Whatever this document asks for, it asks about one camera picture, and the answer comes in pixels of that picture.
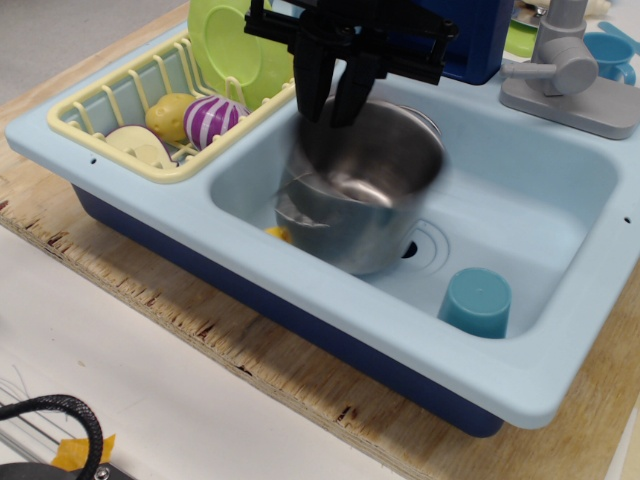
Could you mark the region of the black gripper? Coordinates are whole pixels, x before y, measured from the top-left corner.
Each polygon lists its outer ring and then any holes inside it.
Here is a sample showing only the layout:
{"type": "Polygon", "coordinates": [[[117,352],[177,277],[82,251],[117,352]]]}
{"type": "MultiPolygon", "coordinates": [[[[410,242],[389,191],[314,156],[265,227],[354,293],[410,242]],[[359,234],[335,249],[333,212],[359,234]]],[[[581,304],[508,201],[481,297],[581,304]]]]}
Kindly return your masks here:
{"type": "Polygon", "coordinates": [[[388,73],[437,84],[458,26],[413,1],[292,1],[296,16],[252,1],[244,32],[285,44],[294,56],[298,111],[320,119],[335,59],[345,69],[334,95],[331,125],[352,125],[377,80],[388,73]],[[306,33],[309,37],[297,37],[306,33]]]}

